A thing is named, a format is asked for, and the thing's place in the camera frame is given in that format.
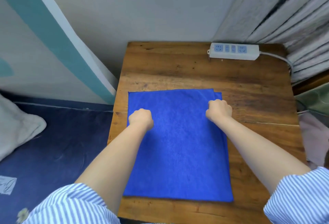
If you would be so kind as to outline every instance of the power strip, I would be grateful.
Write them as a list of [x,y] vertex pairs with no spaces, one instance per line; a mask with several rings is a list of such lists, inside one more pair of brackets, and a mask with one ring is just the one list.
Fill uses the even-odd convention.
[[210,58],[255,60],[259,56],[259,46],[230,43],[211,43],[208,54]]

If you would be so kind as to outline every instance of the hand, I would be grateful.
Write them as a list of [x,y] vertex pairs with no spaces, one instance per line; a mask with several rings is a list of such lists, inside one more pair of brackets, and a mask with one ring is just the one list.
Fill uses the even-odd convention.
[[139,109],[134,111],[128,118],[129,124],[143,124],[146,126],[147,130],[151,130],[153,128],[153,119],[150,110]]
[[210,100],[208,102],[208,108],[206,110],[206,117],[215,124],[219,124],[225,121],[225,119],[232,117],[232,107],[225,100]]

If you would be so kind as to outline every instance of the person's right arm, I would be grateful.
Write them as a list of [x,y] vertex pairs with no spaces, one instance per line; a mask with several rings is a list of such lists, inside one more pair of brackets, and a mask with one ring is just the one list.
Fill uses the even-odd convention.
[[310,172],[309,167],[284,149],[234,120],[232,107],[225,100],[209,101],[206,116],[224,131],[270,194],[284,176]]

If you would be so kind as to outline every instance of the wooden tabletop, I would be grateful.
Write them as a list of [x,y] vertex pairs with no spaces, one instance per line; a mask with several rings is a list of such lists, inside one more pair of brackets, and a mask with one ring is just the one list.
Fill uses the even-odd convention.
[[[305,161],[287,64],[261,55],[255,61],[211,59],[205,42],[131,42],[123,60],[111,142],[127,124],[129,91],[208,89],[222,92],[233,117]],[[281,45],[261,51],[285,56]],[[228,140],[234,202],[123,197],[119,216],[164,223],[270,223],[263,213],[269,193]]]

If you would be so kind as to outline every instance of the striped sleeve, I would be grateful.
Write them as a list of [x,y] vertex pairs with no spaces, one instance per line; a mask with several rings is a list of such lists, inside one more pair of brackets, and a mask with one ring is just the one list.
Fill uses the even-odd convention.
[[329,170],[319,167],[302,176],[284,177],[264,213],[274,224],[329,223]]
[[24,224],[120,224],[103,199],[83,183],[57,189],[41,202]]

